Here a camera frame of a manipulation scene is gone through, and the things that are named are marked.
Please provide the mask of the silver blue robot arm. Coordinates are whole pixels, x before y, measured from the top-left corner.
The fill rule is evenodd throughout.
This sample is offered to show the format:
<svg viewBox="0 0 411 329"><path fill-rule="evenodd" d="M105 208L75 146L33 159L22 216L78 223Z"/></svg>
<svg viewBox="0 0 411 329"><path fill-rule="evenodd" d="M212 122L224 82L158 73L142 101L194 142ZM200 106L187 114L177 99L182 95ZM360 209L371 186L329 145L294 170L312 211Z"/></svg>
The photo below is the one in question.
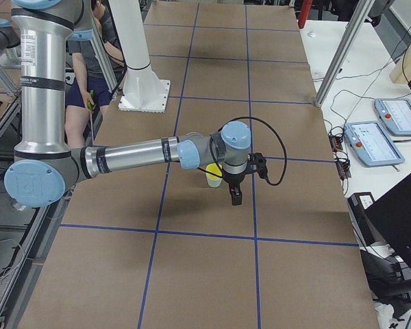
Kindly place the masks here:
<svg viewBox="0 0 411 329"><path fill-rule="evenodd" d="M21 31L21 107L23 135L5 189L18 202L42 207L85 179L133 167L178 162L184 169L210 163L223 166L233 205L242 202L240 183L253 173L251 132L240 119L209 136L190 133L120 147L88 147L83 132L94 100L82 54L72 56L77 103L66 104L65 55L68 41L101 34L111 14L121 46L126 78L122 110L163 112L171 83L153 72L137 1L15 1L12 18Z"/></svg>
<svg viewBox="0 0 411 329"><path fill-rule="evenodd" d="M0 19L0 55L6 49L20 47L20 44L20 36L11 23L6 19Z"/></svg>

